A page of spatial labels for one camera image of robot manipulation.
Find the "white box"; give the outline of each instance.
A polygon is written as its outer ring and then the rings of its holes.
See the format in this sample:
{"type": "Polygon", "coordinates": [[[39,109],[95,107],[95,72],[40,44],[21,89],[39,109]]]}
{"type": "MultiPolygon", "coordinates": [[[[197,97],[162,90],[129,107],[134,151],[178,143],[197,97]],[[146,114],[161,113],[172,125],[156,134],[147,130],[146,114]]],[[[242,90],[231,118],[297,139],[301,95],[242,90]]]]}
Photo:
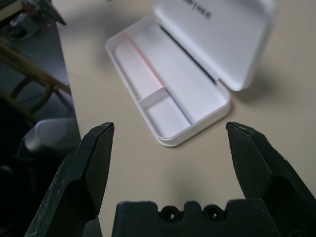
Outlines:
{"type": "Polygon", "coordinates": [[[277,0],[156,0],[106,49],[157,140],[177,146],[224,117],[250,86],[277,0]]]}

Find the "gray plastic object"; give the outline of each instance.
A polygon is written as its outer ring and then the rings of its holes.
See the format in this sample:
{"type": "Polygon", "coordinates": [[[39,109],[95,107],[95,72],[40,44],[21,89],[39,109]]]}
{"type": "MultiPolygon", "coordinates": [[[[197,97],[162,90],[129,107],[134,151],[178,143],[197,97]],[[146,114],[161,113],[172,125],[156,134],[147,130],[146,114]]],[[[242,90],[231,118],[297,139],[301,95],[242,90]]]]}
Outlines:
{"type": "Polygon", "coordinates": [[[54,118],[38,122],[24,137],[27,150],[35,155],[64,156],[80,143],[75,118],[54,118]]]}

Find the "white plastic case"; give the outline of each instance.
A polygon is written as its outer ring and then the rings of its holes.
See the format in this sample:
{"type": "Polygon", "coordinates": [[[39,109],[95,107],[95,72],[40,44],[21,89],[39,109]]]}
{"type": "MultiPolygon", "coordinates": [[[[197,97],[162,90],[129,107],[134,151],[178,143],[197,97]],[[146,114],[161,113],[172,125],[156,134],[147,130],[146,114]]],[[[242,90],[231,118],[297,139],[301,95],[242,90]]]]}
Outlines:
{"type": "Polygon", "coordinates": [[[229,112],[225,86],[251,84],[277,0],[157,0],[154,11],[106,49],[154,136],[173,147],[229,112]]]}

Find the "wooden stick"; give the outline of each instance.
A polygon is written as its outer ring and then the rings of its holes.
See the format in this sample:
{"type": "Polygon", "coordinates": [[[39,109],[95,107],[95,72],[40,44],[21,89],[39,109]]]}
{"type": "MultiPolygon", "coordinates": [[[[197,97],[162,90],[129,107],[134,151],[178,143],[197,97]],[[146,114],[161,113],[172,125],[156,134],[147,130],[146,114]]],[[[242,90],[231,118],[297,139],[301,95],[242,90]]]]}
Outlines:
{"type": "Polygon", "coordinates": [[[9,49],[8,47],[0,44],[0,62],[7,64],[20,73],[30,77],[36,81],[42,81],[47,84],[52,84],[55,87],[61,89],[67,94],[71,95],[70,88],[66,85],[44,72],[39,67],[35,66],[24,57],[9,49]]]}

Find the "red line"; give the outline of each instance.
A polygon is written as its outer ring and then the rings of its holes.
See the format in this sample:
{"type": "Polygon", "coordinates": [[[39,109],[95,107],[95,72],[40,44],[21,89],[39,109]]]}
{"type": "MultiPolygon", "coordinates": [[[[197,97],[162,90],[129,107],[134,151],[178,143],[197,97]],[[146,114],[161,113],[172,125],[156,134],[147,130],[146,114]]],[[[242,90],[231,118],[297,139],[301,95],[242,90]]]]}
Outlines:
{"type": "Polygon", "coordinates": [[[155,77],[158,79],[158,81],[160,82],[160,84],[162,86],[165,86],[163,80],[160,78],[159,74],[155,71],[155,69],[153,68],[153,66],[150,64],[149,60],[145,57],[145,55],[143,54],[143,52],[140,50],[140,48],[138,47],[138,45],[135,43],[134,40],[132,40],[132,38],[128,35],[128,33],[125,33],[126,38],[128,39],[128,41],[132,44],[132,46],[136,49],[136,51],[138,52],[138,54],[141,56],[141,58],[144,60],[144,62],[146,63],[146,65],[149,67],[149,69],[152,71],[152,73],[155,75],[155,77]]]}

